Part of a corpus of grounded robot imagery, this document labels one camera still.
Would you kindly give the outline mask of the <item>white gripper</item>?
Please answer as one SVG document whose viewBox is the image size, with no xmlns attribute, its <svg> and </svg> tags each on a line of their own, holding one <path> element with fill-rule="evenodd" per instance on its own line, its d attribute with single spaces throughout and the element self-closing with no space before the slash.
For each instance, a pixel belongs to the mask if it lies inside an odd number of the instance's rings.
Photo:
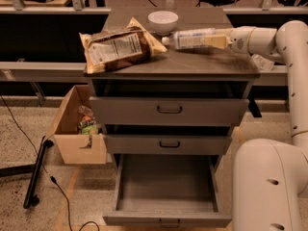
<svg viewBox="0 0 308 231">
<path fill-rule="evenodd" d="M 202 42 L 218 49 L 230 45 L 238 53 L 269 54 L 275 48 L 276 33 L 276 29 L 250 26 L 216 28 L 215 35 L 206 36 Z"/>
</svg>

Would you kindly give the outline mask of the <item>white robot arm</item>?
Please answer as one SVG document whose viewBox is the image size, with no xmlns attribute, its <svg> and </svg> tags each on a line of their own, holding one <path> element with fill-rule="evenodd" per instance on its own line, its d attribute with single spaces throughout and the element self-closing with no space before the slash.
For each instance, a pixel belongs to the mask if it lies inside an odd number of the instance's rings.
<svg viewBox="0 0 308 231">
<path fill-rule="evenodd" d="M 229 152 L 232 231 L 307 231 L 298 200 L 308 195 L 308 30 L 301 21 L 279 29 L 240 27 L 232 49 L 280 61 L 287 67 L 291 138 L 282 142 L 263 126 L 259 139 Z"/>
</svg>

